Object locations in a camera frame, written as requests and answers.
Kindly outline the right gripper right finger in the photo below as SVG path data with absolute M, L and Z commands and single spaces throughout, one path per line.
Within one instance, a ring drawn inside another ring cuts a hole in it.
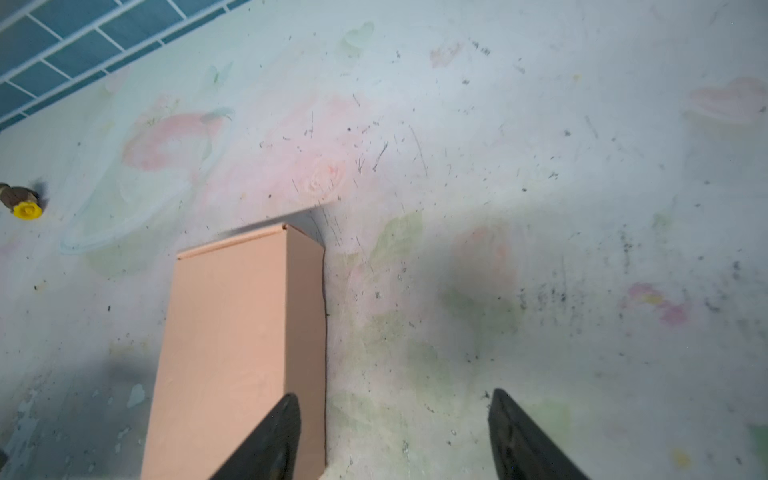
M 589 479 L 503 389 L 493 391 L 488 427 L 499 479 Z

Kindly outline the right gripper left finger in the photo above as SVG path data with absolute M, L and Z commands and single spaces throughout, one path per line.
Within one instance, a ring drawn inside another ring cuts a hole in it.
M 285 394 L 211 480 L 291 480 L 302 421 L 296 394 Z

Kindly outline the orange cardboard paper box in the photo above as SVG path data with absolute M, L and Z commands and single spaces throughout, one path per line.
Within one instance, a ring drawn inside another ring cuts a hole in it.
M 209 479 L 286 395 L 294 475 L 326 467 L 324 248 L 277 224 L 176 260 L 141 475 Z

